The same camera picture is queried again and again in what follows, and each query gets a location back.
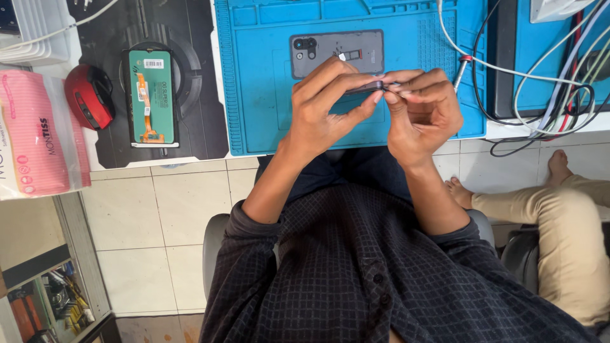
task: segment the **dark pants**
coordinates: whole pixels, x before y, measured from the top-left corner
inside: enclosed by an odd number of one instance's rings
[[[262,174],[272,157],[258,157],[258,175]],[[348,182],[371,187],[411,203],[404,171],[387,146],[347,149],[338,161],[331,161],[326,153],[317,156],[297,177],[286,203],[324,187]]]

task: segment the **dark plaid shirt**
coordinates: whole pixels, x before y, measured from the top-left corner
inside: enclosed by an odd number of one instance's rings
[[[241,205],[202,342],[387,342],[390,327],[405,342],[597,341],[517,284],[473,222],[426,236],[406,202],[355,184],[302,197],[272,225]]]

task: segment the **beige pants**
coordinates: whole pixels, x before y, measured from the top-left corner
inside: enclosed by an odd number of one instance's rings
[[[580,175],[560,187],[472,196],[488,217],[538,224],[538,294],[585,326],[610,313],[610,262],[595,204],[610,207],[610,181]]]

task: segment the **red computer mouse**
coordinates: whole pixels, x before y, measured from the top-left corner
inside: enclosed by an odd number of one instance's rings
[[[110,97],[112,82],[102,69],[78,65],[66,77],[63,90],[81,126],[101,130],[114,119],[115,109]]]

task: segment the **hand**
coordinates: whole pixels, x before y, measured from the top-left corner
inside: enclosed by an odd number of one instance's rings
[[[332,105],[345,91],[381,78],[358,74],[358,69],[334,56],[326,60],[292,87],[292,124],[278,150],[288,151],[303,167],[307,165],[370,117],[383,91],[373,92],[345,114],[329,114]]]
[[[453,84],[438,68],[391,71],[381,80],[404,97],[384,94],[392,120],[388,149],[403,168],[422,165],[464,122]]]

